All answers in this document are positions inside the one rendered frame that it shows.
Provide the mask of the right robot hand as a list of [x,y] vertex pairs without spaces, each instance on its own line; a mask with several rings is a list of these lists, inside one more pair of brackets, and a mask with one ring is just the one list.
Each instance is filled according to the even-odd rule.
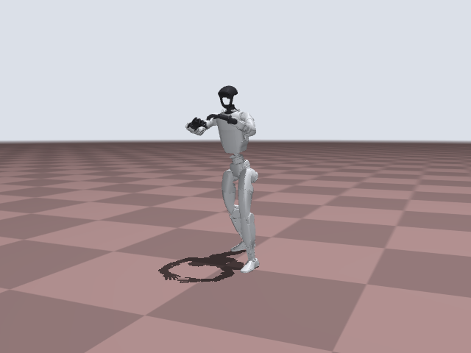
[[[200,118],[197,119],[197,117],[196,117],[196,118],[193,119],[193,121],[188,125],[188,128],[190,127],[190,128],[192,128],[192,129],[195,129],[195,130],[196,130],[196,129],[198,129],[198,127],[203,126],[203,127],[205,127],[205,128],[207,129],[208,127],[207,127],[206,125],[207,125],[207,124],[206,124],[205,121],[201,120]],[[195,130],[194,130],[194,131],[195,131]]]

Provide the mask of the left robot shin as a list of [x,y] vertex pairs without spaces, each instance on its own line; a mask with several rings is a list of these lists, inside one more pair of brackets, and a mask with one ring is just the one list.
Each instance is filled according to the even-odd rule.
[[241,233],[243,242],[246,246],[248,260],[255,262],[255,217],[252,213],[249,214],[249,218],[241,219]]

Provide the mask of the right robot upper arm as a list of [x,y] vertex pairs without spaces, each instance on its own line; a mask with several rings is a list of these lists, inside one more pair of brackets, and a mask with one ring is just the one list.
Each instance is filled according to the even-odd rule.
[[[216,114],[216,115],[218,115],[219,113],[211,113],[211,114]],[[212,126],[217,126],[217,121],[216,121],[216,119],[211,118],[210,120],[205,119],[204,121],[205,121],[206,124],[207,124],[207,125],[206,125],[206,126],[208,127],[207,129],[211,128]],[[206,129],[205,127],[201,126],[201,127],[199,127],[198,133],[195,133],[195,134],[200,136],[200,135],[202,135],[202,134],[204,133],[204,131],[207,130],[207,129]]]

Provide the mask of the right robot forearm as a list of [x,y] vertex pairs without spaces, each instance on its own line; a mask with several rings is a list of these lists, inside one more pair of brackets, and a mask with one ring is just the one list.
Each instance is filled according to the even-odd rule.
[[[188,131],[190,131],[191,133],[194,133],[194,134],[195,134],[195,133],[198,133],[199,127],[198,127],[198,129],[196,129],[196,130],[195,130],[195,129],[192,129],[192,128],[190,128],[190,127],[188,128],[188,125],[189,125],[189,124],[190,124],[190,122],[188,122],[188,123],[186,124],[185,128],[186,128]],[[195,131],[194,131],[194,130],[195,130]]]

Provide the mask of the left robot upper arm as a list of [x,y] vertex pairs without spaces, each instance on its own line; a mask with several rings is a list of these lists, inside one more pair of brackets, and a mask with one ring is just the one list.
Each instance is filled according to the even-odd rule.
[[[248,124],[252,124],[255,127],[254,118],[248,112],[242,113],[240,119]],[[247,137],[250,137],[253,136],[255,133],[256,131],[251,131],[249,134],[245,134],[247,135]]]

